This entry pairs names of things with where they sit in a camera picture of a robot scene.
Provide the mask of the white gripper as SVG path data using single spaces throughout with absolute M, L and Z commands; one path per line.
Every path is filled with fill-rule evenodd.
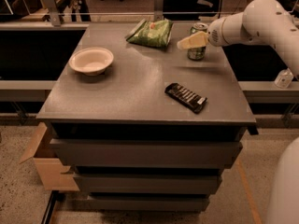
M 178 49 L 195 49 L 205 47 L 209 43 L 215 47 L 224 47 L 231 44 L 231 19 L 223 17 L 209 24 L 207 33 L 199 31 L 177 42 Z

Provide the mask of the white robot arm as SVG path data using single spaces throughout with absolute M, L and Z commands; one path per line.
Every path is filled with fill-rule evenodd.
M 179 49 L 206 44 L 268 45 L 292 74 L 299 76 L 299 30 L 277 0 L 253 0 L 243 12 L 217 19 L 206 32 L 197 32 L 177 42 Z M 299 224 L 299 138 L 279 158 L 265 224 Z

